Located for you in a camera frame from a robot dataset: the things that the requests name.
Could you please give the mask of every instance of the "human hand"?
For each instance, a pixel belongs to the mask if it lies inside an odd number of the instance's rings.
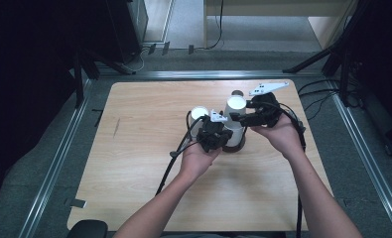
[[[205,152],[197,142],[190,142],[190,146],[183,152],[180,175],[192,182],[202,176],[220,154],[221,148]]]
[[[251,129],[266,137],[270,144],[281,152],[286,159],[304,152],[298,132],[291,119],[285,114],[280,116],[278,123],[272,128],[256,126],[251,127]]]

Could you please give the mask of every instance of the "person's left hand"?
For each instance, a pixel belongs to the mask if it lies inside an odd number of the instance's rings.
[[[201,145],[196,142],[190,142],[190,146],[183,152],[183,161],[181,163],[180,174],[194,182],[202,176],[212,165],[214,159],[222,151],[221,148],[206,153]]]

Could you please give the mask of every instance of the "forearm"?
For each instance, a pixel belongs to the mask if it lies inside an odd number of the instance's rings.
[[[288,158],[313,237],[361,237],[305,154]]]
[[[190,178],[176,176],[161,193],[134,213],[114,237],[159,237],[193,182]]]

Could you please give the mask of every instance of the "scratch on table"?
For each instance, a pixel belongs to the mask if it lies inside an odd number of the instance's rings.
[[[116,132],[118,131],[118,127],[119,127],[119,122],[120,122],[120,120],[121,120],[121,118],[118,118],[117,125],[116,125],[116,127],[115,127],[114,135],[112,136],[112,138],[115,138]]]

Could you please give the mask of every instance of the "person's left arm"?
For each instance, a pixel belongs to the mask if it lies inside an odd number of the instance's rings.
[[[220,152],[221,149],[205,153],[199,144],[187,148],[177,176],[125,221],[114,238],[159,237],[184,193],[207,171]]]

